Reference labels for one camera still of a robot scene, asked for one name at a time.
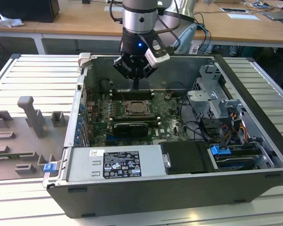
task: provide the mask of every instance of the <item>slotted metal surface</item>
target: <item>slotted metal surface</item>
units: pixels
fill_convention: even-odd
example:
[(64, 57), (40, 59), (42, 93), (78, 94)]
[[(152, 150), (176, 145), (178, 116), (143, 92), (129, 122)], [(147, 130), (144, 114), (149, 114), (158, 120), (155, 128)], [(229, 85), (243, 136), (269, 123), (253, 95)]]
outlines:
[[(43, 62), (46, 62), (44, 59), (49, 57), (69, 59), (76, 56), (22, 55), (21, 62), (24, 62), (25, 58), (30, 58), (30, 62), (33, 62), (31, 58), (39, 57), (42, 57)], [(246, 59), (241, 58), (226, 60), (229, 64), (250, 64)], [(75, 78), (78, 75), (79, 73), (76, 72), (34, 73), (35, 78)], [(238, 73), (237, 75), (240, 78), (263, 77), (258, 71), (256, 73)], [(30, 72), (7, 72), (4, 78), (8, 77), (30, 78), (31, 76)], [(258, 102), (283, 101), (283, 97), (273, 88), (249, 88), (248, 90)], [(43, 104), (54, 105), (56, 101), (58, 101), (58, 105), (67, 105), (67, 102), (70, 101), (69, 98), (73, 97), (73, 92), (73, 89), (61, 88), (0, 90), (0, 105), (6, 105), (6, 101), (14, 105), (17, 98), (24, 95), (33, 96), (34, 103), (38, 106)], [(283, 126), (282, 108), (280, 110), (279, 108), (265, 109), (265, 112), (275, 125)], [(12, 115), (15, 117), (15, 115), (20, 114), (22, 113), (13, 113)], [(134, 203), (133, 197), (132, 203), (128, 205), (133, 207), (138, 203)], [(42, 179), (28, 179), (25, 184), (12, 184), (10, 182), (10, 185), (0, 185), (0, 226), (44, 225), (46, 222), (72, 226), (283, 226), (283, 186), (270, 189), (250, 203), (70, 219), (50, 197), (46, 189), (42, 187)]]
[[(251, 63), (243, 58), (225, 58), (225, 61), (234, 72), (238, 72), (236, 75), (240, 81), (283, 135), (283, 93), (281, 88), (256, 63)], [(225, 86), (233, 98), (237, 98), (231, 86), (228, 83)]]
[(70, 115), (77, 83), (78, 56), (21, 55), (0, 79), (0, 111), (24, 116), (17, 106), (21, 96), (32, 96), (43, 116), (53, 111)]

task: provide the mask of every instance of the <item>power supply label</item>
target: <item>power supply label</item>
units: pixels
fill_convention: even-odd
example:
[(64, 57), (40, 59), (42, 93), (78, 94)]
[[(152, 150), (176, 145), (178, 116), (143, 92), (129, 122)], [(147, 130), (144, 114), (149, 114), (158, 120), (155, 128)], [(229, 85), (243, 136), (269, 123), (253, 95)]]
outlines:
[(138, 152), (104, 153), (103, 177), (105, 179), (141, 177), (141, 171)]

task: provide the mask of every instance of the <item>wire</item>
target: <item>wire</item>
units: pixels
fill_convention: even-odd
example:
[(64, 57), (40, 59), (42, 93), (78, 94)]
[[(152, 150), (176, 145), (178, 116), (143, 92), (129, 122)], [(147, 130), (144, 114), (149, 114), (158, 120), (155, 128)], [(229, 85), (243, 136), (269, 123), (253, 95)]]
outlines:
[(4, 46), (1, 44), (1, 42), (0, 42), (0, 46), (1, 46), (2, 49), (10, 56), (10, 53), (6, 50), (6, 48), (4, 48)]
[(196, 21), (196, 23), (197, 23), (197, 26), (200, 27), (200, 28), (203, 30), (203, 32), (204, 32), (204, 40), (202, 41), (202, 43), (201, 43), (199, 49), (203, 46), (205, 40), (206, 40), (206, 39), (208, 40), (208, 41), (207, 41), (207, 46), (206, 46), (206, 48), (204, 49), (204, 51), (201, 50), (203, 53), (205, 53), (205, 51), (208, 49), (208, 46), (209, 46), (210, 43), (211, 43), (212, 34), (211, 34), (211, 32), (210, 32), (208, 29), (206, 29), (206, 26), (205, 26), (205, 23), (204, 23), (204, 17), (203, 17), (203, 15), (202, 15), (201, 13), (195, 13), (195, 15), (197, 15), (197, 14), (200, 14), (200, 15), (201, 15), (202, 24), (203, 24), (203, 25), (201, 25), (200, 23), (198, 23), (198, 21), (197, 21), (196, 19), (195, 19), (195, 21)]
[[(197, 15), (197, 14), (201, 15), (201, 17), (202, 17), (202, 24), (203, 24), (203, 27), (205, 28), (203, 15), (201, 13), (194, 13), (194, 15)], [(207, 39), (207, 34), (204, 32), (204, 39), (203, 39), (203, 41), (202, 41), (202, 43), (201, 43), (201, 45), (199, 46), (198, 49), (201, 49), (201, 47), (203, 46), (203, 44), (206, 41), (206, 39)]]
[(107, 133), (107, 134), (110, 134), (110, 135), (114, 136), (114, 134), (112, 134), (112, 133), (108, 133), (108, 132), (105, 132), (105, 133)]
[(114, 0), (111, 0), (111, 2), (110, 2), (110, 6), (109, 6), (109, 15), (110, 15), (110, 17), (111, 17), (111, 19), (114, 21), (114, 22), (119, 22), (120, 24), (122, 24), (123, 23), (123, 19), (122, 18), (115, 18), (114, 16), (113, 16), (113, 14), (112, 14), (112, 5), (113, 5), (113, 2), (114, 2)]
[(177, 1), (174, 1), (174, 2), (175, 2), (175, 7), (176, 7), (177, 15), (178, 15), (178, 24), (177, 24), (177, 26), (175, 26), (173, 28), (168, 28), (168, 29), (156, 31), (155, 32), (156, 34), (162, 34), (162, 33), (171, 32), (171, 31), (174, 31), (175, 29), (177, 29), (180, 26), (181, 18), (180, 18), (180, 14), (179, 14), (179, 9), (178, 9), (178, 5), (177, 5)]
[(167, 91), (170, 90), (170, 86), (171, 86), (172, 84), (180, 84), (180, 85), (182, 85), (182, 87), (184, 87), (186, 90), (188, 90), (188, 88), (186, 88), (186, 86), (185, 86), (182, 82), (180, 82), (180, 81), (173, 81), (173, 82), (169, 83), (168, 86), (166, 87), (166, 90), (167, 90)]
[[(157, 18), (158, 18), (158, 20), (161, 22), (161, 24), (164, 25), (165, 28), (169, 29), (169, 27), (162, 21), (162, 19), (160, 19), (159, 16), (157, 16)], [(176, 38), (176, 40), (177, 40), (177, 45), (176, 45), (176, 47), (175, 47), (175, 50), (177, 50), (178, 47), (179, 47), (180, 44), (181, 44), (181, 41), (180, 41), (180, 39), (178, 38), (178, 36), (177, 36), (173, 31), (170, 31), (170, 32), (171, 32), (171, 34), (174, 36), (174, 38)]]

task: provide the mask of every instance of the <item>wooden desk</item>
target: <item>wooden desk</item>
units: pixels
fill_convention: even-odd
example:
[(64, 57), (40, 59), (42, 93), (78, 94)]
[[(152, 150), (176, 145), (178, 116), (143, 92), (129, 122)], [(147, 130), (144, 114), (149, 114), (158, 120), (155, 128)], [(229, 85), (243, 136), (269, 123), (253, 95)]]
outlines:
[[(271, 6), (278, 7), (283, 4), (281, 1), (267, 0), (265, 1)], [(245, 8), (243, 4), (224, 4), (219, 3), (221, 7), (227, 8)], [(215, 3), (204, 3), (199, 1), (196, 3), (194, 12), (216, 12), (221, 11)], [(212, 33), (214, 41), (238, 41), (238, 42), (258, 42), (258, 43), (283, 43), (283, 23), (273, 21), (267, 16), (251, 11), (251, 14), (260, 20), (243, 20), (231, 19), (227, 13), (203, 13), (206, 28)], [(200, 15), (195, 16), (199, 23), (202, 19)]]
[[(281, 1), (267, 0), (270, 5), (277, 6)], [(60, 13), (55, 22), (26, 22), (21, 27), (7, 28), (0, 25), (0, 36), (33, 38), (39, 54), (46, 54), (42, 40), (45, 38), (75, 40), (120, 40), (122, 26), (114, 23), (107, 11), (105, 3), (59, 0)], [(222, 7), (246, 8), (243, 4), (219, 4)], [(221, 11), (215, 3), (204, 3), (199, 0), (194, 12)], [(202, 13), (206, 28), (211, 32), (212, 44), (283, 47), (283, 24), (272, 21), (260, 13), (254, 13), (260, 20), (231, 19), (227, 13)], [(116, 17), (122, 13), (114, 12)], [(203, 31), (197, 31), (193, 43), (199, 45), (204, 38)]]

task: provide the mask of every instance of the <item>blue tab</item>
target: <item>blue tab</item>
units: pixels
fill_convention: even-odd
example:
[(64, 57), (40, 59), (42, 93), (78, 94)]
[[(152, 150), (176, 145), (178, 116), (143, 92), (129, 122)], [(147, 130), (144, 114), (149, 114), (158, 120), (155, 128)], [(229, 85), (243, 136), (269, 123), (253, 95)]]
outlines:
[(220, 149), (219, 145), (214, 145), (211, 147), (211, 152), (213, 153), (213, 155), (215, 154), (231, 154), (231, 151), (229, 148), (227, 149)]
[(43, 172), (44, 173), (55, 173), (56, 172), (56, 163), (47, 163), (44, 166)]

